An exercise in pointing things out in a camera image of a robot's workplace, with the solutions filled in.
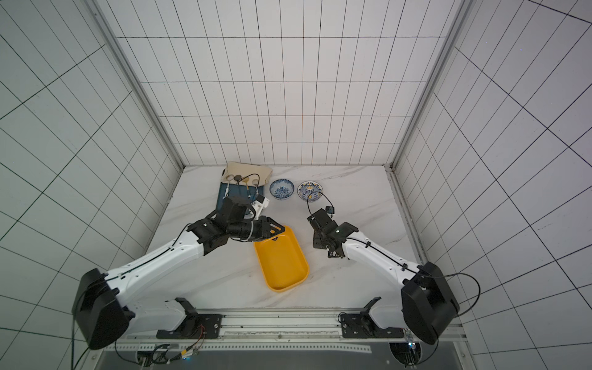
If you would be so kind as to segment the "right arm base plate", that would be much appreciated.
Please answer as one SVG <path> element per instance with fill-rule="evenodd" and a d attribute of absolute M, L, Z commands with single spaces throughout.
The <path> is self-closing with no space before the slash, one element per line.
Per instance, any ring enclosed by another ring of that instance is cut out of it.
<path fill-rule="evenodd" d="M 403 339 L 401 328 L 379 328 L 368 314 L 348 314 L 338 316 L 344 339 Z"/>

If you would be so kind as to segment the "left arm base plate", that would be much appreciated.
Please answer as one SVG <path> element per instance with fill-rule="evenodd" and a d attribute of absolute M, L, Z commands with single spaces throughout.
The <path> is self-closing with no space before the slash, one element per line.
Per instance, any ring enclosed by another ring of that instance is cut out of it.
<path fill-rule="evenodd" d="M 222 314 L 190 314 L 174 330 L 159 330 L 158 339 L 197 340 L 217 339 L 220 334 Z"/>

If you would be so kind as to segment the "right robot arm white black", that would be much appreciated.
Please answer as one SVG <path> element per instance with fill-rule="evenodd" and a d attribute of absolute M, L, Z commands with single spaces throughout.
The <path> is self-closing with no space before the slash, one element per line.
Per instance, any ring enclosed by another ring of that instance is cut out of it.
<path fill-rule="evenodd" d="M 434 345 L 459 314 L 459 303 L 435 264 L 407 261 L 366 237 L 348 223 L 337 224 L 320 209 L 308 217 L 313 247 L 328 257 L 357 261 L 395 286 L 395 292 L 375 297 L 362 311 L 342 313 L 342 335 L 350 339 L 403 338 L 409 330 L 420 341 Z"/>

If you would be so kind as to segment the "yellow plastic storage tray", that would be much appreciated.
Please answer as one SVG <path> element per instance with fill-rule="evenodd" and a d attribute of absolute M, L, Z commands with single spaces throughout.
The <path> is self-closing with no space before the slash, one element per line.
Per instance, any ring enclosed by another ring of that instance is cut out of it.
<path fill-rule="evenodd" d="M 276 237 L 255 242 L 254 249 L 266 285 L 271 291 L 288 291 L 308 278 L 308 262 L 298 239 L 288 226 Z"/>

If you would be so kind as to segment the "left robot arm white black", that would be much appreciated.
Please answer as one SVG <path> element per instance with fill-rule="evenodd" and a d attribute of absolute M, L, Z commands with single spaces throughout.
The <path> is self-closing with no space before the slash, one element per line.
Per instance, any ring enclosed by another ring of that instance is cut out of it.
<path fill-rule="evenodd" d="M 86 344 L 99 350 L 125 334 L 156 331 L 162 338 L 192 339 L 205 335 L 208 321 L 182 297 L 159 296 L 153 286 L 229 240 L 259 242 L 273 239 L 285 227 L 262 214 L 268 205 L 226 197 L 219 210 L 185 225 L 178 236 L 135 261 L 108 272 L 94 268 L 80 279 L 72 319 Z"/>

